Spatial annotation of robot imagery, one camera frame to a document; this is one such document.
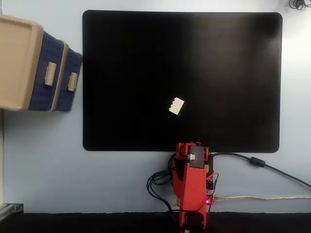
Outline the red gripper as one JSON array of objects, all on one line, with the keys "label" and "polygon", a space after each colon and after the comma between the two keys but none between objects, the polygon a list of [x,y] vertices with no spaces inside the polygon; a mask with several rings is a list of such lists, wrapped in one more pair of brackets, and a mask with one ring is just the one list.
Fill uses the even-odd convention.
[{"label": "red gripper", "polygon": [[176,157],[177,158],[185,158],[188,155],[188,147],[190,146],[199,146],[204,149],[204,159],[207,161],[209,159],[209,148],[205,146],[202,142],[185,142],[178,143],[176,145]]}]

